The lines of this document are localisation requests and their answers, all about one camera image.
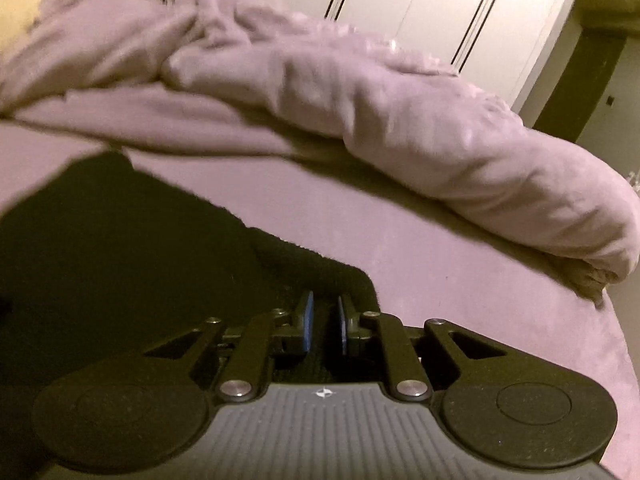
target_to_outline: metal screw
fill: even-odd
[[[398,390],[399,394],[407,397],[420,397],[429,391],[429,387],[422,381],[407,379],[398,383],[396,390]]]
[[[220,384],[220,391],[229,397],[244,397],[251,393],[251,384],[242,380],[225,381]]]

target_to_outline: black garment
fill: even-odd
[[[378,310],[362,271],[247,228],[119,152],[71,164],[0,219],[0,478],[48,459],[29,411],[55,378],[209,316],[240,326],[292,308],[305,288]]]

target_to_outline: long black handle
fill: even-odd
[[[486,16],[484,17],[484,20],[482,20],[482,23],[480,24],[480,30],[478,30],[478,33],[476,34],[476,37],[474,38],[474,42],[471,44],[471,48],[466,53],[465,60],[462,62],[462,65],[460,66],[460,72],[462,72],[462,69],[465,67],[466,60],[469,59],[469,55],[471,54],[471,51],[476,46],[476,41],[478,41],[478,38],[480,37],[480,34],[482,34],[482,29],[484,28],[484,24],[486,23],[486,20],[489,18],[489,14],[491,14],[491,10],[494,8],[495,1],[496,0],[492,0],[491,5],[489,6],[489,11],[487,12]]]
[[[471,21],[469,22],[469,26],[466,28],[465,35],[462,36],[462,41],[460,41],[460,44],[458,45],[458,49],[456,50],[456,53],[451,58],[451,64],[453,64],[453,62],[456,60],[456,58],[458,57],[458,54],[460,53],[460,49],[462,49],[462,46],[465,44],[466,37],[469,35],[469,31],[471,30],[471,27],[474,24],[474,22],[476,20],[476,17],[478,16],[478,13],[480,12],[480,9],[482,8],[482,3],[483,2],[484,2],[484,0],[480,0],[478,2],[478,6],[476,7],[476,12],[474,12],[474,16],[471,18]]]

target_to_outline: pink bed sheet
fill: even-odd
[[[0,215],[98,142],[0,122]],[[228,208],[247,225],[365,270],[380,305],[420,326],[443,317],[577,370],[614,397],[618,428],[603,465],[640,478],[640,396],[608,298],[597,310],[537,252],[482,231],[365,168],[278,158],[130,151],[140,170]]]

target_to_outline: yellow pillow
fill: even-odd
[[[40,0],[0,0],[0,54],[29,30],[39,7]]]

